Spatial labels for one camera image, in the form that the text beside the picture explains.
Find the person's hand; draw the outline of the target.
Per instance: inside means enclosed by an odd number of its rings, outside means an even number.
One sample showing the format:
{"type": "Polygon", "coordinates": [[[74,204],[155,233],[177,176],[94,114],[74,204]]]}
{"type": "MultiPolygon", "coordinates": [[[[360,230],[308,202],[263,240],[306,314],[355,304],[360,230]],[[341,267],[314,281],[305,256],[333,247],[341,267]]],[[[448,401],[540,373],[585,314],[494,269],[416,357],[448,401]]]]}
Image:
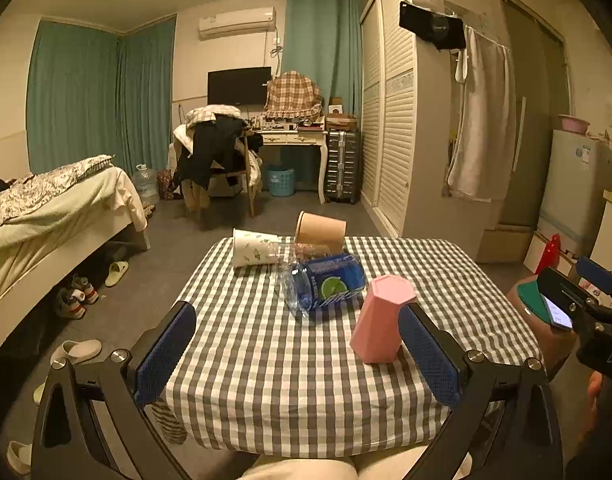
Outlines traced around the person's hand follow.
{"type": "Polygon", "coordinates": [[[587,415],[584,433],[594,429],[598,414],[598,399],[601,392],[603,375],[596,370],[591,373],[587,385],[587,415]]]}

